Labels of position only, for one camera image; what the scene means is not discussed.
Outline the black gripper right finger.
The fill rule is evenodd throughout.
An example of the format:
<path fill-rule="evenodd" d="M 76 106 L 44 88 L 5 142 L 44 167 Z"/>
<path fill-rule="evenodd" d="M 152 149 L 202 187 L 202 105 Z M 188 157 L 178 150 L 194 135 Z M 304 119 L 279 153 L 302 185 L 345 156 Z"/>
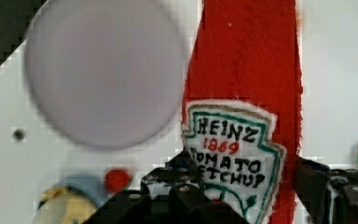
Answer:
<path fill-rule="evenodd" d="M 358 170 L 299 157 L 294 190 L 313 224 L 358 224 Z"/>

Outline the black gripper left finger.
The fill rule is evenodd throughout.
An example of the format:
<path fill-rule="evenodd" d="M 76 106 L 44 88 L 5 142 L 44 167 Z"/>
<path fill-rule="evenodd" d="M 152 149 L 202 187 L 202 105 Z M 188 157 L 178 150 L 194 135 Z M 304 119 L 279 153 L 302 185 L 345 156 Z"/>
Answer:
<path fill-rule="evenodd" d="M 84 224 L 249 224 L 228 204 L 208 199 L 187 152 L 145 175 L 139 190 L 122 190 Z"/>

